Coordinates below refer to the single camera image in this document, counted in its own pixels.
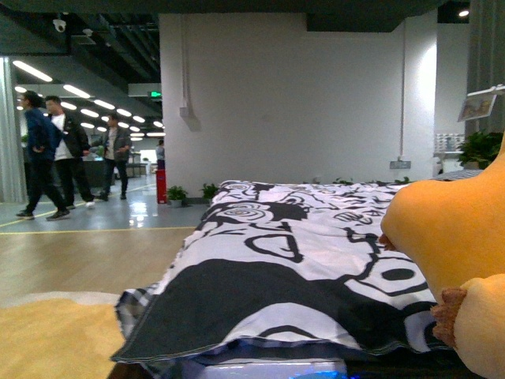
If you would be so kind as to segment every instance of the ceiling vent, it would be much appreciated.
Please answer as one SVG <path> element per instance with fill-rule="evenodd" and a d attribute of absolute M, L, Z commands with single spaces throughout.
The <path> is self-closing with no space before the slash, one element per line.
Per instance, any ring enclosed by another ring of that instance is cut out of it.
<path fill-rule="evenodd" d="M 88 36 L 72 36 L 72 41 L 79 45 L 96 45 L 96 42 Z"/>

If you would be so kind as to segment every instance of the ceiling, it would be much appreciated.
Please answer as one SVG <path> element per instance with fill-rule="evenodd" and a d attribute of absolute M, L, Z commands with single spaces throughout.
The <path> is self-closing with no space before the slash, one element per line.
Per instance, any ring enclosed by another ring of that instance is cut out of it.
<path fill-rule="evenodd" d="M 160 90 L 159 13 L 305 13 L 307 31 L 391 32 L 407 17 L 439 8 L 443 22 L 443 9 L 449 14 L 464 6 L 468 2 L 447 0 L 5 0 L 0 2 L 0 55 L 42 70 L 56 84 L 43 86 L 16 69 L 19 85 L 44 95 L 73 96 L 61 89 L 72 84 L 146 119 L 130 125 L 159 131 L 152 122 L 162 119 L 161 103 L 147 96 Z M 53 26 L 58 18 L 66 22 L 64 32 Z M 131 84 L 144 84 L 137 86 L 137 97 L 131 96 Z M 68 101 L 107 113 L 91 100 Z"/>

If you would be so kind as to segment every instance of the plush toy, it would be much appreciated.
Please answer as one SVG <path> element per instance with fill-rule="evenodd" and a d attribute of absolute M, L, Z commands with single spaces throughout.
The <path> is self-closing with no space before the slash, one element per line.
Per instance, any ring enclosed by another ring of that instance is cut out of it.
<path fill-rule="evenodd" d="M 381 227 L 439 303 L 434 335 L 486 378 L 505 378 L 505 143 L 474 178 L 426 180 L 398 191 Z"/>

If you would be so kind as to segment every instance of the security camera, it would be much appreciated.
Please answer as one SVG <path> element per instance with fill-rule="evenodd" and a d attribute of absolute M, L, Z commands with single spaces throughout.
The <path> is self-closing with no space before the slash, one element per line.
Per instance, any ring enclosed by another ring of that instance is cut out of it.
<path fill-rule="evenodd" d="M 61 18 L 55 18 L 53 20 L 53 24 L 57 32 L 63 33 L 65 31 L 66 22 L 64 22 Z"/>

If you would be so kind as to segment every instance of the yellow line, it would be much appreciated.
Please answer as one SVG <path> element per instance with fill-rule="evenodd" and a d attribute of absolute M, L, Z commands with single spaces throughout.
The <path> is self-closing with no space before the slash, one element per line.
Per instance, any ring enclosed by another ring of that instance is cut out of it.
<path fill-rule="evenodd" d="M 0 232 L 0 235 L 57 235 L 61 233 L 91 233 L 99 231 L 170 231 L 179 229 L 195 229 L 196 227 L 142 227 L 135 229 L 91 229 L 85 231 L 11 231 Z"/>
<path fill-rule="evenodd" d="M 155 184 L 147 184 L 146 186 L 130 189 L 130 190 L 126 191 L 126 192 L 128 193 L 128 192 L 138 191 L 138 190 L 142 190 L 144 188 L 148 188 L 148 187 L 151 187 L 151 186 L 155 186 Z M 39 202 L 39 204 L 49 204 L 49 201 Z M 84 204 L 86 204 L 86 203 L 83 202 L 83 201 L 81 203 L 77 203 L 76 204 L 76 208 L 80 207 L 81 205 L 84 205 Z M 48 215 L 50 215 L 50 214 L 52 214 L 54 212 L 56 212 L 56 211 L 49 211 L 49 212 L 41 213 L 41 214 L 35 216 L 35 218 L 37 219 L 39 217 L 48 216 Z M 0 224 L 0 227 L 8 227 L 9 225 L 14 225 L 16 223 L 22 223 L 23 221 L 31 221 L 31 220 L 20 219 L 20 220 L 16 220 L 16 221 L 11 221 L 10 223 L 2 223 L 2 224 Z"/>

